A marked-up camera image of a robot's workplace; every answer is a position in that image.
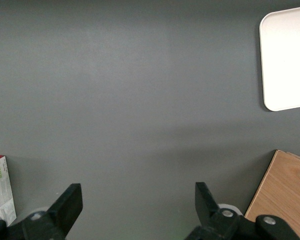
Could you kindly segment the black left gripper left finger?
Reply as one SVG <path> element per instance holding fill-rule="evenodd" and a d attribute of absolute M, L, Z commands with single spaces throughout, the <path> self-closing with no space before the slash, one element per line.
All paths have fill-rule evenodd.
<path fill-rule="evenodd" d="M 64 240 L 83 209 L 82 187 L 72 183 L 48 208 L 7 226 L 0 220 L 0 240 Z"/>

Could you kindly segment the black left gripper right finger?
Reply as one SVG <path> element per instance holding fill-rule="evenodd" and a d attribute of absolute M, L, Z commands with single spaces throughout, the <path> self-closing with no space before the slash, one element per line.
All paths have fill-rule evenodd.
<path fill-rule="evenodd" d="M 299 240 L 300 237 L 282 218 L 259 215 L 255 222 L 230 208 L 221 208 L 205 182 L 195 184 L 195 210 L 201 225 L 187 240 Z"/>

